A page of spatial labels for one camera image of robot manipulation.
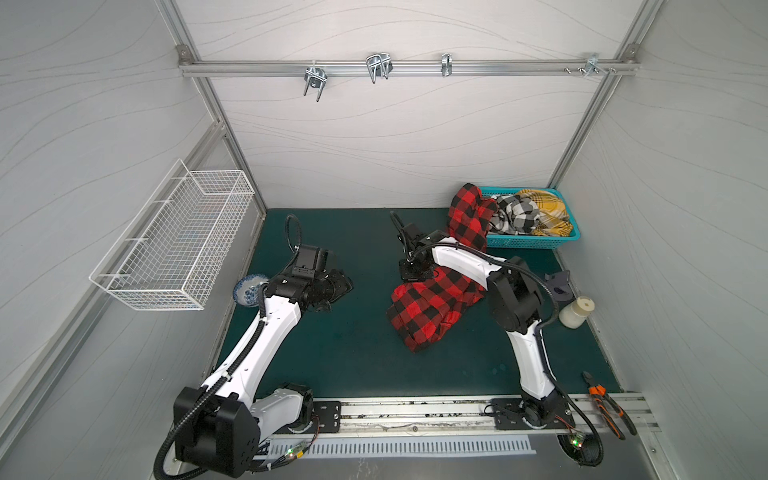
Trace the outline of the red black plaid shirt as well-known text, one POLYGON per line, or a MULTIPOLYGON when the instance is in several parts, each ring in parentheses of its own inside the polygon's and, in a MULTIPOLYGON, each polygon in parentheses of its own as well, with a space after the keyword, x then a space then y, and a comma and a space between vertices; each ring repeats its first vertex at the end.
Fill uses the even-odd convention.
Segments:
MULTIPOLYGON (((467 183, 451 201, 447 233, 459 243, 485 252, 491 218, 497 211, 494 200, 483 197, 480 188, 467 183)), ((485 293, 486 289, 470 277, 437 266, 430 278, 396 287, 386 315, 405 346, 418 352, 442 339, 485 293)))

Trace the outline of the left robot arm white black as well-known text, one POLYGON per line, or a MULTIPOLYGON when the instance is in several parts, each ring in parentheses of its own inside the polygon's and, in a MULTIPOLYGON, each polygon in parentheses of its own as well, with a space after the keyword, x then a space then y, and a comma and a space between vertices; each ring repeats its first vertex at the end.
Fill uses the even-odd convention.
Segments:
POLYGON ((291 258, 275 276, 258 285, 258 313, 224 362, 197 388, 186 387, 173 404, 173 425, 159 447, 152 475, 169 479, 168 455, 191 465, 181 473, 195 479, 207 472, 231 478, 266 473, 303 456, 302 441, 273 460, 258 460, 262 445, 283 428, 321 429, 310 388, 286 383, 256 396, 261 380, 288 334, 308 310, 327 311, 353 288, 340 269, 328 267, 329 251, 288 242, 291 258))

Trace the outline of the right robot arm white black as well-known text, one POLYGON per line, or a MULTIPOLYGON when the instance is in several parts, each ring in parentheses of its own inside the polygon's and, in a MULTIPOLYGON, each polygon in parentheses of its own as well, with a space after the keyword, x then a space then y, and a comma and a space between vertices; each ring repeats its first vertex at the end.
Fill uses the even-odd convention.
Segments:
POLYGON ((491 256, 440 231, 424 234, 396 213, 390 218, 405 257, 399 262, 403 282, 392 294, 387 317, 405 345, 413 352, 426 348, 486 299, 515 354, 525 423, 542 429, 562 405, 578 412, 551 370, 543 340, 542 304, 559 312, 547 284, 518 257, 491 256))

